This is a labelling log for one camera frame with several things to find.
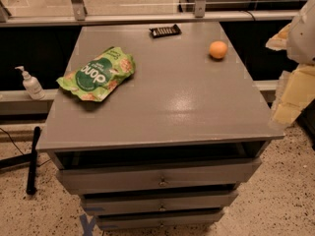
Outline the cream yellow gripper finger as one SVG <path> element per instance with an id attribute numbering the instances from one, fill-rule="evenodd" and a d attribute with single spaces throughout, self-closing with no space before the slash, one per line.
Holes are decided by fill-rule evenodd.
<path id="1" fill-rule="evenodd" d="M 283 71 L 277 84 L 271 121 L 279 126 L 292 124 L 315 99 L 314 37 L 313 26 L 289 23 L 266 43 L 271 50 L 285 50 L 297 63 L 292 72 Z"/>

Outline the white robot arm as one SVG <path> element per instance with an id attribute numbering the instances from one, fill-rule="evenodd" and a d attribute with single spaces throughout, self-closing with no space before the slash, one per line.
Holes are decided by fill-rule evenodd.
<path id="1" fill-rule="evenodd" d="M 266 47 L 285 50 L 297 63 L 292 72 L 283 72 L 272 105 L 271 120 L 291 125 L 315 99 L 315 0 L 308 0 L 293 20 L 271 37 Z"/>

